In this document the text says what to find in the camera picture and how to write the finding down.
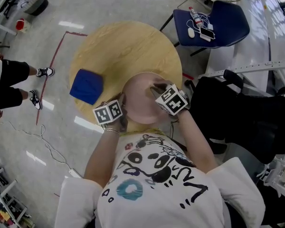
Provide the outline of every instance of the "white sleeve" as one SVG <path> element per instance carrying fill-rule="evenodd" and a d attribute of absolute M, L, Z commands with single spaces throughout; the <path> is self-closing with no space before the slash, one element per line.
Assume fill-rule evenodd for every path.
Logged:
<path fill-rule="evenodd" d="M 223 199 L 240 213 L 248 228 L 261 226 L 265 204 L 238 157 L 209 171 L 207 176 L 215 182 Z"/>
<path fill-rule="evenodd" d="M 84 228 L 93 216 L 103 188 L 96 182 L 67 178 L 62 183 L 55 228 Z"/>

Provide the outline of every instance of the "blue chair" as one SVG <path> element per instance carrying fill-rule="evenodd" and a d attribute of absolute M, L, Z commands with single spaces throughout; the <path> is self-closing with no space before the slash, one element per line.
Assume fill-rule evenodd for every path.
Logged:
<path fill-rule="evenodd" d="M 201 39 L 197 32 L 194 38 L 189 37 L 187 21 L 192 19 L 192 17 L 190 12 L 180 9 L 173 11 L 173 14 L 164 23 L 160 31 L 162 31 L 173 18 L 179 39 L 179 42 L 175 43 L 174 46 L 201 47 L 201 49 L 193 52 L 190 56 L 207 48 L 232 46 L 243 40 L 250 32 L 248 22 L 241 7 L 219 0 L 213 2 L 212 11 L 209 14 L 209 22 L 213 25 L 213 32 L 215 34 L 215 39 L 210 42 Z"/>

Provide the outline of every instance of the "blue circle print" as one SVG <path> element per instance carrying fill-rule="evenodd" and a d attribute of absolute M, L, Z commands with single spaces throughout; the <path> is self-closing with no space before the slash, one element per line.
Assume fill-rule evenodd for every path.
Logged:
<path fill-rule="evenodd" d="M 126 189 L 131 186 L 135 186 L 135 190 L 132 190 L 131 192 L 126 192 Z M 128 179 L 123 181 L 116 189 L 116 192 L 118 196 L 122 196 L 123 198 L 127 200 L 135 201 L 138 198 L 140 198 L 143 194 L 143 186 L 139 181 L 136 181 L 134 179 Z"/>

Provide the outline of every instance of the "round wooden table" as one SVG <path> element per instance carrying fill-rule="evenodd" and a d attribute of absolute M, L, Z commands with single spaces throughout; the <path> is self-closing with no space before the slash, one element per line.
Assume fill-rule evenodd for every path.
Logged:
<path fill-rule="evenodd" d="M 75 99 L 79 111 L 97 124 L 92 109 L 122 91 L 125 83 L 141 72 L 154 72 L 181 88 L 182 68 L 170 40 L 158 29 L 137 21 L 104 25 L 90 34 L 75 53 L 70 68 L 70 86 L 80 69 L 100 74 L 104 90 L 94 105 Z M 128 131 L 143 130 L 129 120 Z"/>

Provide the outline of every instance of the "floor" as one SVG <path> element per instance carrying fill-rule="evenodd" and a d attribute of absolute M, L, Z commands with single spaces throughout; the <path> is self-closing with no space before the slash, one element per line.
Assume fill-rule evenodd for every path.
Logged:
<path fill-rule="evenodd" d="M 48 8 L 38 17 L 32 19 L 25 16 L 32 22 L 28 33 L 19 33 L 13 37 L 0 32 L 1 40 L 11 46 L 10 49 L 3 50 L 5 58 L 26 61 L 36 68 L 48 67 L 52 63 L 56 70 L 56 74 L 47 81 L 43 94 L 45 107 L 38 116 L 37 125 L 37 110 L 30 101 L 25 101 L 21 107 L 4 110 L 3 118 L 0 119 L 0 165 L 4 167 L 10 180 L 18 181 L 14 188 L 15 196 L 28 207 L 28 212 L 39 228 L 54 227 L 61 183 L 70 175 L 66 165 L 51 158 L 41 140 L 15 131 L 9 121 L 16 129 L 34 134 L 40 133 L 43 124 L 46 128 L 44 138 L 81 175 L 101 136 L 99 132 L 89 129 L 89 124 L 77 111 L 74 100 L 69 95 L 70 62 L 85 37 L 65 32 L 90 34 L 104 24 L 120 20 L 137 20 L 160 28 L 173 9 L 185 0 L 48 1 Z M 183 4 L 181 8 L 186 9 L 189 6 L 200 12 L 209 12 L 209 8 L 194 1 Z M 13 17 L 15 19 L 23 16 L 15 13 Z M 14 21 L 10 19 L 7 23 L 13 27 L 11 20 Z M 177 41 L 173 22 L 163 32 L 172 42 Z M 52 62 L 64 34 L 64 41 Z M 184 73 L 196 77 L 204 72 L 209 51 L 192 58 L 189 54 L 194 49 L 178 47 L 177 51 Z M 40 94 L 43 85 L 44 79 L 31 76 L 19 87 L 24 90 L 36 89 Z M 169 125 L 164 129 L 169 133 Z M 53 155 L 63 161 L 55 152 Z"/>

